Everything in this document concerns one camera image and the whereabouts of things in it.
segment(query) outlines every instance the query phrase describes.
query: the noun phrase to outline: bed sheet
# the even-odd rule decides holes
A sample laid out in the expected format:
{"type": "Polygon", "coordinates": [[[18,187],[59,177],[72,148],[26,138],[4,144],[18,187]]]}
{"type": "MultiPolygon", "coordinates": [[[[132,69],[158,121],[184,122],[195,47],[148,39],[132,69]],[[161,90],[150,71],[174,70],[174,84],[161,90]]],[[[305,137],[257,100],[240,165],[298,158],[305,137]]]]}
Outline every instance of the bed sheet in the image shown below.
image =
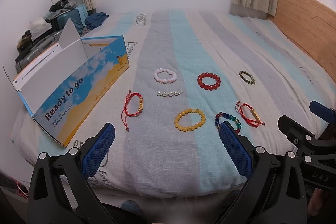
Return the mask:
{"type": "MultiPolygon", "coordinates": [[[[98,102],[66,149],[22,108],[12,141],[30,163],[43,151],[60,155],[80,147],[110,122],[115,126],[115,141],[95,177],[88,179],[90,185],[159,198],[224,193],[245,178],[219,139],[216,113],[240,119],[236,102],[250,104],[265,126],[253,128],[242,121],[240,134],[269,153],[283,155],[294,147],[278,130],[280,116],[289,116],[318,137],[327,123],[310,113],[309,103],[336,106],[336,86],[330,76],[269,20],[185,11],[126,13],[111,15],[86,37],[107,35],[124,35],[130,68],[98,102]],[[177,81],[155,82],[153,74],[159,68],[175,71],[177,81]],[[251,73],[256,84],[245,83],[241,70],[251,73]],[[197,77],[202,72],[220,76],[220,88],[201,89],[197,77]],[[120,119],[128,90],[144,99],[143,112],[127,118],[129,132],[120,119]],[[158,91],[176,90],[183,93],[157,96],[158,91]],[[174,118],[187,108],[202,110],[205,125],[191,132],[177,130],[174,118]]],[[[133,98],[129,112],[136,112],[138,104],[133,98]]],[[[199,119],[199,115],[187,115],[180,124],[195,124],[199,119]]]]}

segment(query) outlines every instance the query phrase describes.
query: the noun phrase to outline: braided red cord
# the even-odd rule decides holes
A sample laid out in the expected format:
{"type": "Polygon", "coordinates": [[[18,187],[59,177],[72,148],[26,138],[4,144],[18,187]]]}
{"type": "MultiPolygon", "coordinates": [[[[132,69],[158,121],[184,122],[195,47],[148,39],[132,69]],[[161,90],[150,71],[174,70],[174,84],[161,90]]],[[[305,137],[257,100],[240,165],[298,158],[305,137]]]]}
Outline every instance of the braided red cord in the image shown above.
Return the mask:
{"type": "Polygon", "coordinates": [[[129,114],[128,111],[127,111],[127,105],[128,105],[128,103],[130,102],[130,100],[132,99],[133,96],[138,96],[139,98],[142,97],[140,93],[134,92],[134,93],[131,94],[131,91],[129,90],[128,94],[126,95],[124,109],[122,110],[121,115],[120,115],[121,120],[122,120],[122,122],[123,122],[123,124],[124,124],[124,126],[125,126],[125,128],[126,128],[127,131],[129,129],[128,126],[127,126],[127,122],[126,122],[127,116],[135,117],[135,116],[137,116],[137,115],[139,115],[141,113],[141,111],[138,111],[136,113],[129,114]],[[124,122],[123,117],[122,117],[124,112],[125,112],[125,122],[124,122]]]}
{"type": "Polygon", "coordinates": [[[239,107],[239,103],[240,101],[236,103],[236,112],[245,120],[247,124],[249,124],[252,127],[258,127],[260,124],[262,124],[263,126],[265,125],[264,122],[246,118],[245,115],[243,114],[243,106],[248,107],[250,110],[252,110],[252,107],[249,104],[241,104],[241,106],[239,107]]]}

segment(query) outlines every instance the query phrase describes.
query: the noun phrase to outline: blue gripper pad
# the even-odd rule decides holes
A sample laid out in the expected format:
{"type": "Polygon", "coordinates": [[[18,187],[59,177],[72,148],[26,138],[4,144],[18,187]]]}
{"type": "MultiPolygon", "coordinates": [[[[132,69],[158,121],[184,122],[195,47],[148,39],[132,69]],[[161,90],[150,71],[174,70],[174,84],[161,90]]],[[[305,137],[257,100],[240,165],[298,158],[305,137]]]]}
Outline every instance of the blue gripper pad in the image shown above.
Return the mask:
{"type": "Polygon", "coordinates": [[[327,123],[336,122],[335,113],[330,108],[327,108],[316,101],[310,103],[309,109],[311,113],[314,113],[327,123]]]}
{"type": "Polygon", "coordinates": [[[89,138],[86,141],[90,142],[90,139],[96,138],[95,142],[82,160],[82,175],[84,179],[93,177],[96,174],[106,153],[109,151],[109,148],[111,147],[115,136],[116,131],[114,129],[114,126],[110,123],[107,123],[102,128],[102,130],[100,130],[96,137],[89,138]]]}
{"type": "Polygon", "coordinates": [[[226,122],[223,122],[220,125],[219,137],[239,174],[250,179],[252,175],[251,157],[229,126],[230,124],[227,124],[226,122]]]}

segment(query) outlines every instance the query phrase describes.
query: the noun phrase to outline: bracelet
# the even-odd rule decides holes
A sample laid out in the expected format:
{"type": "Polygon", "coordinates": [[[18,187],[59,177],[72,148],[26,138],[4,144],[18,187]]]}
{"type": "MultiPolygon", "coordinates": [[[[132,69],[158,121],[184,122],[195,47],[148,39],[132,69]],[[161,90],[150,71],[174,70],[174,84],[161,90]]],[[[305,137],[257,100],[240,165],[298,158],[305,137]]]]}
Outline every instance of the bracelet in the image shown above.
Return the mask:
{"type": "Polygon", "coordinates": [[[175,91],[175,92],[160,92],[158,91],[157,92],[157,96],[162,96],[162,97],[166,97],[167,95],[172,97],[173,95],[175,96],[179,96],[180,94],[182,94],[183,92],[178,92],[178,91],[175,91]]]}
{"type": "Polygon", "coordinates": [[[241,72],[239,72],[239,75],[240,75],[240,77],[241,77],[246,83],[251,84],[251,85],[254,85],[254,84],[255,84],[255,80],[254,80],[253,76],[252,76],[251,74],[249,74],[248,72],[242,70],[241,72]],[[246,78],[244,78],[244,77],[243,77],[243,74],[245,74],[245,75],[251,77],[251,80],[252,80],[252,81],[248,81],[246,78]]]}
{"type": "Polygon", "coordinates": [[[157,69],[157,70],[154,72],[154,79],[155,79],[156,82],[161,83],[161,84],[162,84],[162,83],[164,83],[164,84],[166,84],[166,83],[170,84],[170,83],[174,83],[174,82],[177,80],[177,75],[176,75],[176,73],[174,73],[172,70],[169,70],[169,69],[162,69],[162,68],[160,68],[160,69],[157,69]],[[158,77],[158,74],[159,74],[160,72],[166,72],[166,73],[172,75],[173,78],[171,78],[171,79],[162,79],[162,78],[159,78],[159,77],[158,77]]]}
{"type": "Polygon", "coordinates": [[[260,118],[259,118],[258,114],[255,112],[255,110],[250,105],[248,105],[248,104],[241,104],[241,106],[239,107],[239,103],[240,103],[240,100],[236,103],[236,111],[245,120],[246,123],[248,123],[252,127],[258,127],[260,124],[262,124],[263,126],[265,125],[264,122],[260,121],[260,118]],[[250,109],[250,111],[252,112],[252,115],[255,118],[255,120],[248,119],[248,118],[246,118],[244,116],[244,114],[243,114],[243,106],[246,106],[246,107],[248,107],[250,109]]]}
{"type": "Polygon", "coordinates": [[[183,132],[186,132],[186,131],[191,131],[191,130],[195,130],[199,127],[201,127],[202,125],[204,125],[205,123],[205,114],[203,114],[203,111],[199,110],[198,108],[196,109],[191,109],[191,108],[188,108],[182,112],[180,112],[176,117],[175,117],[175,120],[174,120],[174,124],[175,124],[175,127],[178,129],[178,130],[182,130],[183,132]],[[183,127],[181,125],[179,125],[179,120],[184,116],[184,115],[187,115],[188,113],[198,113],[200,116],[201,116],[201,121],[196,123],[195,125],[191,126],[191,127],[183,127]]]}
{"type": "Polygon", "coordinates": [[[202,73],[200,75],[198,75],[198,78],[197,78],[197,83],[199,84],[199,86],[205,90],[216,90],[217,88],[220,87],[221,85],[221,79],[219,78],[219,76],[217,75],[214,75],[213,73],[202,73]],[[202,79],[204,77],[210,77],[210,78],[213,78],[216,80],[216,83],[214,85],[205,85],[202,81],[202,79]]]}
{"type": "Polygon", "coordinates": [[[240,132],[240,130],[241,130],[241,128],[242,128],[242,125],[241,125],[241,123],[239,122],[239,120],[238,120],[236,117],[234,117],[234,116],[232,116],[232,115],[230,115],[230,114],[227,114],[227,113],[225,113],[225,112],[219,112],[219,113],[216,115],[216,118],[215,118],[215,126],[216,126],[218,132],[219,132],[219,118],[220,118],[220,117],[224,117],[224,118],[226,118],[226,119],[229,119],[229,120],[234,121],[235,124],[237,125],[236,132],[237,132],[237,133],[240,132]]]}
{"type": "Polygon", "coordinates": [[[128,129],[129,129],[128,126],[127,126],[127,122],[126,122],[127,116],[129,116],[129,117],[136,117],[136,116],[138,116],[142,112],[142,110],[143,110],[143,98],[142,98],[141,94],[137,93],[137,92],[131,94],[131,91],[129,90],[128,94],[126,95],[124,109],[122,110],[121,115],[120,115],[121,120],[123,121],[123,124],[125,126],[126,131],[128,131],[128,129]],[[130,100],[131,100],[131,98],[133,96],[138,96],[139,99],[140,99],[140,101],[139,101],[139,110],[136,113],[129,114],[128,111],[127,111],[127,105],[128,105],[128,103],[130,102],[130,100]],[[124,122],[123,117],[122,117],[122,115],[123,115],[124,112],[125,112],[125,122],[124,122]]]}

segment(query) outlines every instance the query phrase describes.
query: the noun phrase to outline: yellow beaded bracelet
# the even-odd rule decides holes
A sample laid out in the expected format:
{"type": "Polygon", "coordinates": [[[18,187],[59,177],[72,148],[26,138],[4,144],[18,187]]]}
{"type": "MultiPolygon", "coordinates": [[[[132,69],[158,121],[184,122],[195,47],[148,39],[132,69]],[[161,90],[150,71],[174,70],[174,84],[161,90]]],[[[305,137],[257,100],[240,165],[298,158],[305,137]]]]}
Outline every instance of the yellow beaded bracelet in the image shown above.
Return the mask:
{"type": "Polygon", "coordinates": [[[198,108],[196,109],[191,109],[191,108],[188,108],[184,111],[182,111],[181,113],[179,113],[176,117],[175,117],[175,120],[174,120],[174,124],[175,124],[175,127],[178,129],[178,130],[182,130],[183,132],[187,132],[187,131],[191,131],[191,130],[195,130],[199,127],[201,127],[202,125],[204,125],[205,123],[205,114],[203,114],[203,111],[199,110],[198,108]],[[181,125],[179,125],[179,120],[184,116],[184,115],[187,115],[188,113],[198,113],[200,116],[201,116],[201,121],[196,123],[195,125],[191,126],[191,127],[183,127],[181,125]]]}

